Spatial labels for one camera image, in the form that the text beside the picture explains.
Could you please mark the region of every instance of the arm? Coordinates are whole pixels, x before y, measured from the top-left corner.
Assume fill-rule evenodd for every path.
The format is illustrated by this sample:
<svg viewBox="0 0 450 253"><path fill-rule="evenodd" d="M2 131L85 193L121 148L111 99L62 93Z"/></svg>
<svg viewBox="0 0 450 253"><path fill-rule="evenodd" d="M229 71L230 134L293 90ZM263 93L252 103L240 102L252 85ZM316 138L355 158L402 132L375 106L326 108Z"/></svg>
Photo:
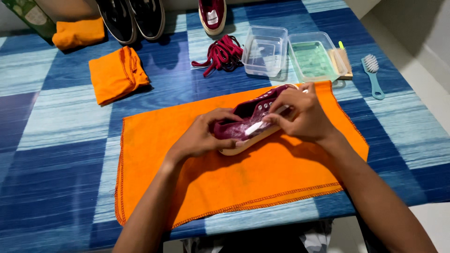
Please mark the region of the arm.
<svg viewBox="0 0 450 253"><path fill-rule="evenodd" d="M437 252L414 214L328 120L313 83L284 91L270 112L284 104L299 112L293 122L276 114L266 116L264 121L278 124L288 135L321 145L334 158L356 209L391 252Z"/></svg>
<svg viewBox="0 0 450 253"><path fill-rule="evenodd" d="M113 252L156 252L167 221L167 214L184 162L215 149L232 149L238 140L218 140L209 132L217 120L242 119L230 109L218 108L198 116L167 152L161 167L126 222Z"/></svg>

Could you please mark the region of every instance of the brush handle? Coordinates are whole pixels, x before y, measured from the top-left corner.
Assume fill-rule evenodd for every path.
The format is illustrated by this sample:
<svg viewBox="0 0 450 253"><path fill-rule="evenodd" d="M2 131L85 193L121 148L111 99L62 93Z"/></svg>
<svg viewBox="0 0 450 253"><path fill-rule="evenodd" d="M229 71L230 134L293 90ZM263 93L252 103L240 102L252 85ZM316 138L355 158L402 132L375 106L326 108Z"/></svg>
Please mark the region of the brush handle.
<svg viewBox="0 0 450 253"><path fill-rule="evenodd" d="M376 73L370 73L370 72L367 72L367 74L369 75L370 82L372 83L372 96L375 99L383 100L384 99L384 92L380 88L380 85L378 84L377 74Z"/></svg>

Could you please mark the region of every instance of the orange cloth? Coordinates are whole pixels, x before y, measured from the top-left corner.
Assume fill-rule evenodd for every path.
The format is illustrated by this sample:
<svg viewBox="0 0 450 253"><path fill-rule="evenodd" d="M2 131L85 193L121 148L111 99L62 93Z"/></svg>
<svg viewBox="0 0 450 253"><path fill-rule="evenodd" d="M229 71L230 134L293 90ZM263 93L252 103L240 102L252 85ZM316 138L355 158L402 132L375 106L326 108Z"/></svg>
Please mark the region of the orange cloth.
<svg viewBox="0 0 450 253"><path fill-rule="evenodd" d="M56 22L56 33L52 41L59 50L67 50L81 45L91 45L105 38L103 19L81 20L77 22Z"/></svg>
<svg viewBox="0 0 450 253"><path fill-rule="evenodd" d="M137 88L149 85L136 51L128 46L89 61L97 103L106 105Z"/></svg>
<svg viewBox="0 0 450 253"><path fill-rule="evenodd" d="M271 87L177 105L123 119L117 170L116 218L124 225L149 186L167 150L194 118L218 107L234 107ZM342 111L331 82L317 82L326 115L352 147L367 160L369 146ZM184 164L166 229L207 215L263 208L342 190L330 172L329 155L318 145L301 142L282 131L235 156L217 151Z"/></svg>

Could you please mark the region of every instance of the sneaker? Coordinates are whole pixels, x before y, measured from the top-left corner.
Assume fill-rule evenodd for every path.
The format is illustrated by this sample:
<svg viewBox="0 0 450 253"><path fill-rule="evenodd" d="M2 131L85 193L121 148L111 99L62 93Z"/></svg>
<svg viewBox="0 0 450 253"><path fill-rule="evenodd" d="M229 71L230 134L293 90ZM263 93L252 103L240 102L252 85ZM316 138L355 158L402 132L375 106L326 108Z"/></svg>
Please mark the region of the sneaker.
<svg viewBox="0 0 450 253"><path fill-rule="evenodd" d="M218 35L225 27L225 0L198 0L198 14L206 33Z"/></svg>
<svg viewBox="0 0 450 253"><path fill-rule="evenodd" d="M137 31L133 12L127 0L96 0L103 22L109 32L122 44L136 41Z"/></svg>
<svg viewBox="0 0 450 253"><path fill-rule="evenodd" d="M219 150L224 155L236 155L248 149L258 141L270 136L280 129L279 126L262 122L262 118L269 113L270 106L278 98L282 91L287 88L298 87L294 84L278 86L255 99L238 104L233 113L244 121L233 122L230 120L218 121L214 124L214 136L219 140L238 139L244 141L244 145L235 149ZM292 119L295 113L289 106L283 106L277 110L278 113L288 119Z"/></svg>
<svg viewBox="0 0 450 253"><path fill-rule="evenodd" d="M161 37L166 24L166 14L161 0L129 0L135 21L144 38L156 40Z"/></svg>

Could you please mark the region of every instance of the hand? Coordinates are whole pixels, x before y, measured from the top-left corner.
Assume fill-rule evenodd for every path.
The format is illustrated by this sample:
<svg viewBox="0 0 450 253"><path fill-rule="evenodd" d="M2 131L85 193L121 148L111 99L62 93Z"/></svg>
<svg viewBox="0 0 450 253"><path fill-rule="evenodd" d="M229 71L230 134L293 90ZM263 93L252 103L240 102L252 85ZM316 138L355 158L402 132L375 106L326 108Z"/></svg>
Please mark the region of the hand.
<svg viewBox="0 0 450 253"><path fill-rule="evenodd" d="M211 150L234 149L237 139L218 140L209 132L209 126L216 121L230 119L242 121L241 117L231 113L231 108L217 108L195 118L192 125L167 152L166 157L176 162L189 157L198 157Z"/></svg>
<svg viewBox="0 0 450 253"><path fill-rule="evenodd" d="M286 104L294 107L298 113L298 117L293 122L273 113ZM320 144L321 141L339 133L320 106L313 82L301 85L298 90L287 89L281 92L269 112L270 114L265 116L263 121L280 126L289 136L303 141Z"/></svg>

